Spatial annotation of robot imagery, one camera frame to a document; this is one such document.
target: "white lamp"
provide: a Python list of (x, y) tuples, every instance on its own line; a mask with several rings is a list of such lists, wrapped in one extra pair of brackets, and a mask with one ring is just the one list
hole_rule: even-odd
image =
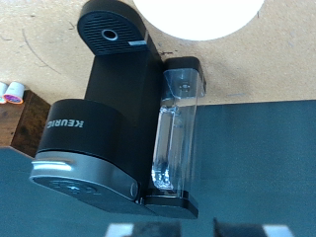
[(133, 0), (160, 31), (184, 40), (213, 40), (250, 22), (264, 0)]

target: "k-cup pod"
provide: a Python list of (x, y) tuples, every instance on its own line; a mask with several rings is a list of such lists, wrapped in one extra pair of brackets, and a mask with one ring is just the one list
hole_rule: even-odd
[(7, 101), (3, 98), (3, 95), (6, 93), (8, 85), (0, 82), (0, 104), (5, 104)]
[(19, 82), (12, 82), (4, 94), (4, 99), (13, 104), (21, 104), (23, 102), (25, 86)]

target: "black coffee maker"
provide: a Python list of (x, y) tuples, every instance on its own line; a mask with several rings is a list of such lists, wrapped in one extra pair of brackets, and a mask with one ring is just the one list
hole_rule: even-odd
[(95, 54), (86, 95), (52, 105), (30, 180), (109, 212), (197, 218), (199, 61), (163, 63), (120, 1), (87, 2), (77, 26)]

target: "keurig logo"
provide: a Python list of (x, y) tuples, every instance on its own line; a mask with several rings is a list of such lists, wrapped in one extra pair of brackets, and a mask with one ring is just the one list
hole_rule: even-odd
[(75, 120), (75, 119), (58, 119), (49, 121), (47, 124), (47, 128), (51, 128), (54, 126), (74, 126), (74, 127), (83, 127), (84, 121)]

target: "pink coffee pod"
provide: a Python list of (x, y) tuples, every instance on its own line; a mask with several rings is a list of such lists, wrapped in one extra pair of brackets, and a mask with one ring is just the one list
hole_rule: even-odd
[(12, 82), (4, 94), (3, 98), (13, 104), (21, 104), (23, 102), (25, 86), (19, 82)]
[(4, 99), (3, 95), (6, 93), (8, 89), (8, 85), (3, 83), (3, 82), (0, 82), (0, 104), (6, 104), (7, 101), (6, 99)]

